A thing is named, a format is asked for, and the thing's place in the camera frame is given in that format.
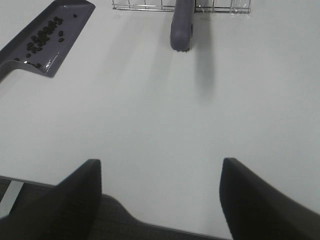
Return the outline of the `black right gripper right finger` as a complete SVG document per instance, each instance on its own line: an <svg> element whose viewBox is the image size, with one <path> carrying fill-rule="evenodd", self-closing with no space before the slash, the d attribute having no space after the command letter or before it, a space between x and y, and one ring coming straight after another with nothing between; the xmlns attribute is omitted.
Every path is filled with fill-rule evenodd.
<svg viewBox="0 0 320 240"><path fill-rule="evenodd" d="M318 240L320 215L268 184L236 158L225 158L219 200L234 240Z"/></svg>

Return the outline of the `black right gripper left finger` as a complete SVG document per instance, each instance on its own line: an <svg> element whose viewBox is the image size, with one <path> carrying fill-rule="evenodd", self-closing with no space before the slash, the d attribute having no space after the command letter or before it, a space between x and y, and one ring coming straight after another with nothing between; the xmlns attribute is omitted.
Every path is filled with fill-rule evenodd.
<svg viewBox="0 0 320 240"><path fill-rule="evenodd" d="M102 197L101 161L88 159L46 194L0 220L2 240L86 240Z"/></svg>

